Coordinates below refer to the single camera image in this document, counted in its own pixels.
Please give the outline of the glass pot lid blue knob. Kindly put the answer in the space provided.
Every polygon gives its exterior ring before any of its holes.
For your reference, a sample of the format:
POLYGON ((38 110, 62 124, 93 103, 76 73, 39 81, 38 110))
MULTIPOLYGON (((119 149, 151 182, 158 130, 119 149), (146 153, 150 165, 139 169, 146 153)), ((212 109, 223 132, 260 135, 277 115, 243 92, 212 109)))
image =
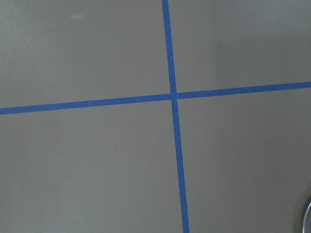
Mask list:
POLYGON ((311 233, 311 198, 308 199, 303 213, 302 233, 311 233))

